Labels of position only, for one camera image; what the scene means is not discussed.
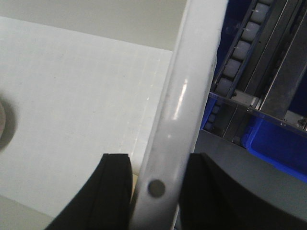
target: blue container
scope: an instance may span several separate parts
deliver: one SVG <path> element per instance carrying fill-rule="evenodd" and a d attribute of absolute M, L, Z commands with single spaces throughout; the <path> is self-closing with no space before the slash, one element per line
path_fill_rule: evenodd
<path fill-rule="evenodd" d="M 251 154 L 307 183 L 306 137 L 252 118 L 241 141 Z"/>

